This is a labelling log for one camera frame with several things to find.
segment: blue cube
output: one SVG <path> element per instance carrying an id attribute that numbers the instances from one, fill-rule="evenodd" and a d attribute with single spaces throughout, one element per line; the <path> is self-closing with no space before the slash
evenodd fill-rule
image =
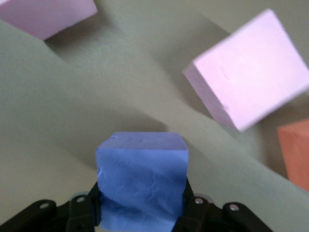
<path id="1" fill-rule="evenodd" d="M 182 215 L 188 149 L 178 133 L 116 132 L 97 148 L 101 228 L 170 232 Z"/>

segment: screw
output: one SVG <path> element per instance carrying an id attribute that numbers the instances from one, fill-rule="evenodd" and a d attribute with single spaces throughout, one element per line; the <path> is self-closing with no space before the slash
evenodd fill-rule
<path id="1" fill-rule="evenodd" d="M 230 204 L 230 209 L 232 211 L 239 211 L 239 207 L 237 205 L 235 205 L 235 204 Z"/>
<path id="2" fill-rule="evenodd" d="M 203 200 L 201 198 L 195 198 L 195 203 L 196 204 L 203 204 Z"/>
<path id="3" fill-rule="evenodd" d="M 79 203 L 79 202 L 83 202 L 85 200 L 85 197 L 80 197 L 80 198 L 77 198 L 77 202 Z"/>
<path id="4" fill-rule="evenodd" d="M 47 208 L 49 206 L 49 203 L 44 203 L 40 205 L 40 209 Z"/>

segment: red-orange block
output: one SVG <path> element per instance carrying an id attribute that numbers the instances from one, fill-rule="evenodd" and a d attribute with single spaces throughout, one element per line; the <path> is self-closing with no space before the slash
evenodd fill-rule
<path id="1" fill-rule="evenodd" d="M 309 191 L 309 119 L 277 128 L 288 178 Z"/>

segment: pink cube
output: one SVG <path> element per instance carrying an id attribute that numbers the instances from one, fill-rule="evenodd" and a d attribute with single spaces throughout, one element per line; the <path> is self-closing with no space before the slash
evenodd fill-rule
<path id="1" fill-rule="evenodd" d="M 0 19 L 45 40 L 97 13 L 93 0 L 0 0 Z"/>
<path id="2" fill-rule="evenodd" d="M 212 117 L 244 131 L 309 87 L 309 71 L 265 10 L 183 71 Z"/>
<path id="3" fill-rule="evenodd" d="M 309 118 L 278 127 L 278 135 L 290 181 L 309 191 Z"/>

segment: foam block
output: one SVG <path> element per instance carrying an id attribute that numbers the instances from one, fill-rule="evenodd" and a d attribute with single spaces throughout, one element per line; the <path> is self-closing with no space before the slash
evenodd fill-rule
<path id="1" fill-rule="evenodd" d="M 45 40 L 97 12 L 93 0 L 0 0 L 0 19 Z"/>
<path id="2" fill-rule="evenodd" d="M 277 131 L 289 180 L 309 191 L 309 118 Z"/>
<path id="3" fill-rule="evenodd" d="M 309 87 L 309 71 L 265 10 L 183 71 L 212 117 L 244 131 Z"/>
<path id="4" fill-rule="evenodd" d="M 170 232 L 182 214 L 188 150 L 177 133 L 116 132 L 97 148 L 101 228 Z"/>

